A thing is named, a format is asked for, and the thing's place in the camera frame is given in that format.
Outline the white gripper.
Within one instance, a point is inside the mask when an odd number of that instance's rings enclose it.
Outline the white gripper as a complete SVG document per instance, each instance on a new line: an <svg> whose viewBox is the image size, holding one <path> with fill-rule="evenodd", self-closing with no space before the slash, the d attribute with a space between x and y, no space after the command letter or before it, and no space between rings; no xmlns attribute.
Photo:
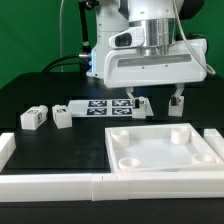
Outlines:
<svg viewBox="0 0 224 224"><path fill-rule="evenodd" d="M171 96L171 105L178 106L183 83L203 81L206 75L183 41L170 46L167 55L142 56L139 48L112 50L104 63L104 84L108 88L127 87L134 109L140 108L140 101L133 96L133 87L180 83Z"/></svg>

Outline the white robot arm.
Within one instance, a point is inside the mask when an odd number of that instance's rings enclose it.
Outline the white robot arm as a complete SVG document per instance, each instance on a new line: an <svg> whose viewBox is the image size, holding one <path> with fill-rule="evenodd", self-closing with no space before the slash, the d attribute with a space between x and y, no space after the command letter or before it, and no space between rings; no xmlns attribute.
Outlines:
<svg viewBox="0 0 224 224"><path fill-rule="evenodd" d="M186 83L205 79L207 43L175 39L185 0L98 0L97 43L87 76L108 88L174 84L173 106Z"/></svg>

